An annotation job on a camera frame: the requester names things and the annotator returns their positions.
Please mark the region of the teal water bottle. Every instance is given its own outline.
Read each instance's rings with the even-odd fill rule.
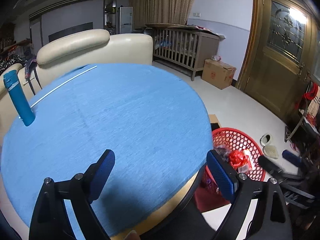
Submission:
[[[16,70],[11,70],[3,76],[4,86],[7,89],[14,107],[21,117],[25,126],[32,124],[36,118],[23,93]]]

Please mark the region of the red plastic basket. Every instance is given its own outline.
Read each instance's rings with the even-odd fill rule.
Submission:
[[[245,149],[250,150],[256,169],[254,171],[249,171],[246,174],[252,180],[264,180],[266,171],[263,170],[262,167],[258,164],[258,158],[260,155],[263,155],[263,153],[260,150],[260,147],[251,137],[237,129],[219,128],[212,131],[212,140],[214,147],[225,145],[231,151],[242,151]],[[208,166],[206,166],[206,172],[214,181],[214,178],[210,173]]]

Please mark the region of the metal bolt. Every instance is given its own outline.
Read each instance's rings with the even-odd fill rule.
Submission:
[[[271,178],[270,181],[272,184],[277,184],[277,182],[278,182],[275,178]]]
[[[51,182],[51,178],[47,177],[44,179],[45,184],[49,184]]]
[[[82,173],[77,173],[76,175],[75,175],[75,179],[82,179],[83,178],[83,174]]]
[[[248,177],[248,176],[247,176],[247,174],[245,174],[245,173],[240,173],[240,174],[239,174],[239,178],[240,178],[240,179],[245,180],[245,179],[247,179],[247,177]]]

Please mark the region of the black and white patterned fabric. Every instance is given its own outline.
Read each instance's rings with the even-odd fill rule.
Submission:
[[[12,59],[9,60],[3,60],[0,62],[0,75],[2,75],[2,73],[6,71],[10,66],[16,63],[20,63],[23,67],[25,67],[26,62],[27,61],[22,59],[19,55],[14,56]]]

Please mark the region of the door frame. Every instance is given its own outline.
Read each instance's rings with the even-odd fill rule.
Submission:
[[[296,0],[289,0],[293,4],[297,5],[298,7],[303,8],[305,11],[311,14],[311,44],[313,44],[315,41],[315,36],[313,32],[316,32],[317,26],[315,21],[315,16],[310,11],[309,8],[306,8],[305,5],[297,2]],[[248,83],[251,70],[253,67],[253,63],[256,57],[259,41],[260,41],[260,34],[261,34],[261,28],[262,28],[262,18],[263,18],[263,4],[264,0],[253,0],[252,5],[252,20],[251,20],[251,27],[250,27],[250,34],[249,34],[249,40],[247,45],[247,50],[244,56],[244,61],[239,73],[239,78],[236,82],[235,87],[244,92],[244,89]],[[312,48],[310,50],[310,55],[313,58],[314,49]]]

